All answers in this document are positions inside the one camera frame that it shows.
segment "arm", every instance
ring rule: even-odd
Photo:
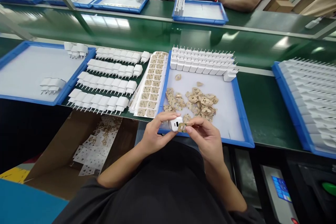
[[[122,187],[147,156],[148,154],[140,142],[102,172],[97,178],[97,182],[106,188]]]
[[[205,175],[228,211],[244,212],[247,204],[230,178],[224,163],[222,140],[219,130],[209,121],[194,117],[186,127],[190,137],[197,143],[204,159]]]
[[[252,12],[261,0],[218,0],[224,7],[240,12]]]
[[[252,12],[261,0],[224,0],[221,1],[224,7],[240,12]]]
[[[158,135],[161,123],[176,119],[177,116],[180,114],[175,112],[158,114],[147,124],[144,136],[137,146],[111,164],[100,174],[97,182],[106,188],[122,187],[144,158],[162,149],[177,134],[177,132],[169,132],[164,136]]]
[[[244,212],[247,210],[247,204],[231,180],[229,170],[224,162],[222,165],[214,167],[205,160],[204,170],[206,179],[223,201],[227,211]]]

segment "blue plastic tray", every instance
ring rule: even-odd
[[[166,90],[167,90],[168,76],[169,76],[169,70],[170,70],[169,66],[170,66],[171,54],[172,54],[172,52],[169,51],[168,65],[167,65],[167,70],[166,70],[166,78],[165,78],[164,84],[163,84],[162,95],[161,95],[161,100],[160,100],[158,113],[161,113],[163,111],[163,103],[164,103],[164,100],[165,100],[165,93],[166,93]],[[232,139],[222,138],[222,142],[227,143],[227,144],[232,144],[232,145],[254,148],[255,147],[254,146],[254,141],[253,141],[250,125],[249,125],[249,122],[247,120],[242,96],[240,95],[240,90],[239,90],[239,85],[238,85],[237,78],[234,78],[233,81],[231,81],[231,83],[232,83],[233,94],[234,94],[234,98],[236,100],[236,106],[237,106],[237,110],[238,110],[238,114],[239,114],[239,120],[240,120],[240,124],[241,124],[241,128],[242,128],[242,131],[243,131],[245,141],[242,142],[242,141],[236,141],[236,140],[232,140]],[[158,133],[160,133],[160,134],[167,134],[168,132],[169,132],[169,130],[167,130],[167,129],[159,129],[159,131],[158,131]],[[188,133],[183,133],[183,132],[179,132],[177,135],[183,136],[183,137],[184,136],[189,137]]]
[[[282,74],[280,70],[279,63],[280,62],[275,61],[274,65],[272,66],[272,70],[273,70],[275,79],[279,85],[282,97],[287,106],[289,115],[293,121],[293,125],[296,129],[297,134],[299,135],[299,139],[300,139],[303,149],[306,151],[310,151],[314,153],[315,155],[336,159],[335,154],[331,154],[328,152],[323,152],[323,151],[315,149],[315,145],[312,139],[310,138],[308,129],[305,125],[305,122],[303,121],[299,108],[296,105],[292,92],[289,90],[286,79],[284,78],[284,75]]]
[[[192,3],[192,4],[202,4],[202,5],[218,5],[221,9],[223,19],[203,19],[203,18],[198,18],[198,17],[176,16],[176,15],[174,15],[176,2],[177,2],[177,0],[175,0],[175,4],[174,4],[174,8],[173,8],[173,14],[172,14],[173,20],[175,20],[175,21],[193,22],[193,23],[209,23],[209,24],[213,24],[213,25],[225,25],[229,21],[227,15],[225,13],[223,5],[219,2],[185,0],[185,3],[190,3],[190,4]]]
[[[29,5],[36,5],[44,0],[0,0],[3,3],[10,3],[10,4],[29,4]]]
[[[85,4],[85,3],[78,3],[74,2],[74,6],[77,8],[83,8],[83,9],[90,9],[92,7],[92,2],[95,0],[92,0],[90,3]],[[66,4],[62,0],[46,0],[50,5],[57,5],[57,6],[66,6]]]
[[[118,11],[118,12],[126,12],[126,13],[140,13],[144,8],[145,4],[148,0],[144,0],[139,9],[136,8],[126,8],[126,7],[116,7],[116,6],[108,6],[100,4],[103,0],[95,0],[92,2],[94,9],[99,9],[103,11]]]
[[[0,59],[0,71],[5,65],[7,65],[15,57],[20,55],[29,46],[64,49],[64,45],[61,45],[61,44],[24,41]],[[36,100],[36,99],[29,99],[29,98],[23,98],[23,97],[17,97],[17,96],[7,96],[7,95],[1,95],[1,94],[0,94],[0,98],[9,99],[9,100],[19,100],[19,101],[30,102],[30,103],[38,103],[38,104],[49,105],[49,106],[60,105],[60,104],[62,104],[64,99],[67,97],[67,95],[70,93],[70,91],[75,86],[75,84],[77,83],[77,80],[78,80],[77,76],[79,75],[79,73],[84,71],[87,68],[88,61],[90,59],[92,59],[95,55],[96,55],[96,49],[94,47],[89,47],[88,48],[88,54],[87,54],[86,58],[80,64],[80,66],[77,68],[77,70],[71,76],[70,80],[65,84],[65,86],[62,88],[62,90],[58,94],[57,98],[53,102]]]

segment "black shirt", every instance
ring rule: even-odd
[[[146,158],[120,189],[90,179],[54,223],[264,223],[249,207],[227,212],[207,182],[198,151],[171,141]]]

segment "sticker sheet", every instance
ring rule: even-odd
[[[168,65],[168,53],[154,52],[139,85],[139,96],[136,102],[134,115],[154,118],[158,113],[163,84]]]
[[[77,148],[73,161],[83,164],[79,176],[93,175],[96,170],[100,174],[117,136],[121,120],[111,115],[102,116],[93,135]]]

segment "wall charger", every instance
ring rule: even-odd
[[[178,131],[180,123],[183,123],[182,117],[176,117],[176,119],[168,121],[170,130],[174,132]]]

